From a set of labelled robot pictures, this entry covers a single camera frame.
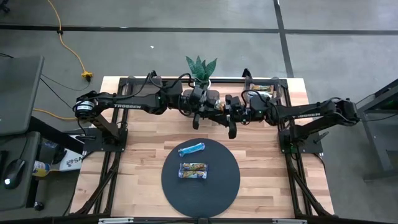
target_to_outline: gray floor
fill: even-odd
[[[394,0],[279,2],[286,29],[398,29],[398,2]],[[54,4],[64,25],[277,28],[272,0],[56,0]],[[45,0],[11,0],[9,7],[12,12],[0,13],[0,23],[57,25]],[[278,34],[66,32],[63,37],[80,54],[86,69],[94,72],[90,89],[97,91],[105,75],[146,75],[156,70],[159,75],[170,76],[187,72],[186,55],[218,58],[216,76],[239,77],[244,68],[249,68],[256,77],[286,77]],[[358,101],[397,78],[397,36],[288,35],[287,43],[294,75],[304,78],[311,102],[331,96]],[[77,59],[60,45],[55,32],[0,30],[0,52],[15,57],[43,55],[43,74],[74,88],[86,85]],[[49,84],[71,105],[85,93]],[[35,107],[73,116],[41,84]],[[77,128],[74,122],[35,115],[61,130]],[[345,218],[397,223],[398,181],[362,181],[364,174],[380,169],[362,124],[335,126],[329,131],[322,144],[335,213]],[[42,184],[48,190],[43,194],[45,210],[6,212],[0,218],[62,214],[76,177],[77,173],[55,174]]]

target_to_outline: bracket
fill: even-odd
[[[323,153],[322,143],[320,141],[322,136],[318,133],[309,135],[307,139],[300,141],[298,144],[292,143],[289,129],[278,133],[278,136],[282,153]]]
[[[102,132],[96,128],[90,128],[87,132],[88,136],[94,136],[93,140],[87,139],[85,141],[84,150],[100,151],[100,152],[124,152],[126,148],[127,134],[129,130],[127,128],[120,129],[119,144],[106,144],[103,142]]]

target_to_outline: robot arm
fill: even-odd
[[[229,138],[236,137],[236,122],[248,124],[265,120],[272,126],[291,119],[321,117],[306,125],[294,125],[289,128],[291,141],[306,139],[310,134],[336,124],[352,126],[359,121],[355,104],[349,99],[331,98],[321,103],[286,107],[278,105],[275,99],[264,98],[260,94],[249,100],[249,106],[241,103],[238,96],[226,95],[225,104],[219,99],[209,97],[207,86],[195,86],[192,91],[183,93],[180,80],[164,82],[161,88],[146,96],[118,95],[91,91],[77,98],[73,107],[79,120],[89,121],[98,129],[114,137],[118,136],[115,124],[108,123],[101,112],[108,108],[144,110],[160,115],[167,108],[176,109],[185,116],[193,114],[193,128],[199,128],[199,120],[208,118],[229,127]]]

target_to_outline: artificial plant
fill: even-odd
[[[197,57],[197,62],[195,63],[192,59],[185,56],[188,62],[188,66],[195,77],[197,83],[208,83],[211,74],[213,74],[216,69],[217,58],[214,61],[206,65],[206,60],[201,61],[200,57]]]

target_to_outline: wooden table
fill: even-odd
[[[104,77],[101,91],[116,92],[119,78]],[[307,104],[303,79],[288,78],[287,81],[292,105]],[[226,94],[240,96],[243,84],[214,83],[211,89],[218,90],[223,100]],[[113,110],[106,110],[103,116],[110,121],[112,113]],[[297,123],[309,121],[301,119]],[[194,130],[192,119],[182,116],[177,110],[167,110],[160,116],[130,110],[129,137],[119,166],[112,216],[183,217],[173,209],[163,193],[160,182],[163,163],[169,152],[181,142],[193,138],[210,138],[224,144],[233,153],[241,172],[238,196],[229,209],[217,217],[294,217],[286,162],[279,149],[277,128],[265,122],[237,126],[236,138],[228,139],[227,128],[206,119],[200,121],[199,130]],[[97,187],[103,157],[103,152],[96,152],[84,160],[71,212],[81,208]],[[324,208],[333,213],[321,162],[312,154],[303,154],[302,157],[309,189]],[[107,192],[105,189],[103,207]],[[300,208],[304,211],[301,190],[297,192]]]

